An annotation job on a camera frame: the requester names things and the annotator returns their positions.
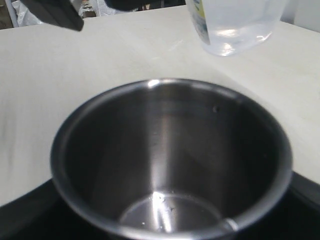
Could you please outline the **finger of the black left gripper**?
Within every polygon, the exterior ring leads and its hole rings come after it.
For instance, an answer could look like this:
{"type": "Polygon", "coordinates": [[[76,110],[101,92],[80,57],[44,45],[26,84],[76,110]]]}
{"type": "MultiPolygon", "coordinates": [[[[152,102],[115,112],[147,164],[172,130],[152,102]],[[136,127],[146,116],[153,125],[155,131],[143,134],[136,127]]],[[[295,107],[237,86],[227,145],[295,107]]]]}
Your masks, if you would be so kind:
{"type": "Polygon", "coordinates": [[[78,32],[83,29],[84,21],[70,0],[22,0],[21,2],[46,24],[78,32]]]}

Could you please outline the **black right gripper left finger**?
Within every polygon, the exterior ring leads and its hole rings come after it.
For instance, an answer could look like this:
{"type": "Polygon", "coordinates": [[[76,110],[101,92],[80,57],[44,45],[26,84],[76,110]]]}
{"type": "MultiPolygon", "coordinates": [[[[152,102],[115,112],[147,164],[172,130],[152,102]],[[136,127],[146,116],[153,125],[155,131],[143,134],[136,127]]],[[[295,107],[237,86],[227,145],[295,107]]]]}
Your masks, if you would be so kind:
{"type": "Polygon", "coordinates": [[[74,214],[51,180],[0,208],[2,240],[57,240],[68,234],[74,214]]]}

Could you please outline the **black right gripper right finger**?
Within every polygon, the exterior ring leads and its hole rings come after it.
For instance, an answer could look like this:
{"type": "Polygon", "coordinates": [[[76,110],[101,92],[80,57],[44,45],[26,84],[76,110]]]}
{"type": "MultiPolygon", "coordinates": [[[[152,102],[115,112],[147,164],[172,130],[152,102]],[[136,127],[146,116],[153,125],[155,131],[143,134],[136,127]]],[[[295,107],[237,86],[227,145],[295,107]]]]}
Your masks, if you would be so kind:
{"type": "Polygon", "coordinates": [[[295,172],[276,220],[278,240],[319,240],[320,185],[295,172]]]}

